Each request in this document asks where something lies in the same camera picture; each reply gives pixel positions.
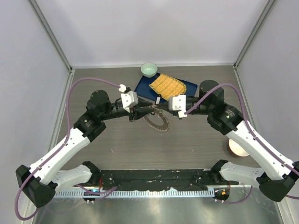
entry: white gear rack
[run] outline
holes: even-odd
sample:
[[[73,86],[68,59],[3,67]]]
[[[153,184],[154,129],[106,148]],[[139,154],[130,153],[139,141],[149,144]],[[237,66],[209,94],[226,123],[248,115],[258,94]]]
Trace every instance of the white gear rack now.
[[[54,198],[101,198],[103,195],[84,195],[85,191],[82,189],[67,189],[64,191],[57,192]],[[208,188],[208,190],[197,190],[197,191],[177,191],[174,188],[163,191],[114,191],[107,198],[165,198],[165,197],[214,197],[214,188]]]

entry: white end effector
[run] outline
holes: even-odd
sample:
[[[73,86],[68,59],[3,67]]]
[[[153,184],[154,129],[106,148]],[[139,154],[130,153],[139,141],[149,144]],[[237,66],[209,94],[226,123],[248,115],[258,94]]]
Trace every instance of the white end effector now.
[[[186,112],[186,95],[178,95],[169,97],[168,109],[170,111],[178,111],[178,117],[187,117]]]
[[[139,103],[137,93],[132,91],[130,87],[126,87],[123,84],[120,84],[120,88],[118,89],[121,93],[121,102],[123,108],[130,112],[130,108],[137,105]]]

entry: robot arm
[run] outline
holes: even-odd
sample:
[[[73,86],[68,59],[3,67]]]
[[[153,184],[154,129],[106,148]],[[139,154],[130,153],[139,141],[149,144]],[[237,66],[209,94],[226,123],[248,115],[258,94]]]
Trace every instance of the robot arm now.
[[[198,97],[179,95],[170,98],[168,102],[157,104],[156,107],[164,109],[179,119],[186,117],[185,112],[192,108],[204,95],[218,83],[212,80],[204,81],[199,87]],[[299,163],[293,162],[279,153],[264,138],[261,137],[251,126],[255,133],[269,150],[285,163],[281,164],[268,152],[248,130],[243,115],[235,107],[224,102],[224,90],[215,90],[190,114],[205,114],[212,128],[228,136],[238,143],[251,157],[257,161],[261,168],[250,168],[220,160],[211,169],[215,173],[218,182],[221,180],[238,181],[258,187],[264,195],[273,201],[280,202],[295,184],[298,176],[286,165],[299,170]]]
[[[62,139],[43,158],[29,167],[21,165],[16,170],[19,187],[36,168],[39,170],[25,185],[23,192],[37,208],[46,205],[57,191],[80,183],[95,185],[100,179],[100,170],[91,162],[77,168],[59,171],[79,150],[90,144],[106,128],[105,120],[128,116],[133,122],[154,111],[152,103],[137,97],[137,94],[121,85],[121,98],[111,103],[105,91],[95,91],[87,102],[86,112],[70,130],[68,141]],[[41,168],[41,164],[62,146],[63,148]]]

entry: gray floor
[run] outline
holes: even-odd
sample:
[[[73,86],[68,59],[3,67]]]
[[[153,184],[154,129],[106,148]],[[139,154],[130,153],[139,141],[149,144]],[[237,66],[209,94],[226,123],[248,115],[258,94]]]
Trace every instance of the gray floor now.
[[[238,85],[232,66],[160,67],[158,72],[198,85],[207,79]],[[76,70],[74,81],[83,77],[100,77],[134,89],[141,74],[139,68]],[[71,95],[72,124],[85,112],[86,102],[95,90],[107,91],[111,101],[120,97],[118,90],[107,84],[95,81],[79,83]],[[232,89],[225,89],[225,100],[240,109]],[[91,161],[100,169],[211,168],[219,159],[227,159],[239,165],[258,166],[249,156],[239,158],[232,155],[227,150],[227,137],[212,129],[206,116],[188,116],[183,120],[170,114],[166,116],[171,127],[164,134],[154,132],[142,120],[133,123],[128,118],[105,121],[107,129],[78,152],[64,169],[74,168],[84,161]],[[59,140],[65,134],[64,119]]]
[[[249,188],[232,188],[230,201]],[[277,203],[259,189],[238,205],[211,198],[105,199],[82,204],[82,198],[53,199],[37,213],[34,224],[282,224]]]

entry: folded cloth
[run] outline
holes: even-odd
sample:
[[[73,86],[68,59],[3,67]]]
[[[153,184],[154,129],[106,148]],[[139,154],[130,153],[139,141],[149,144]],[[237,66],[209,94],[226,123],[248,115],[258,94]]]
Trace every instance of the folded cloth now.
[[[163,99],[169,100],[179,94],[184,94],[187,87],[176,78],[161,74],[152,84],[149,85],[157,94],[161,94]]]

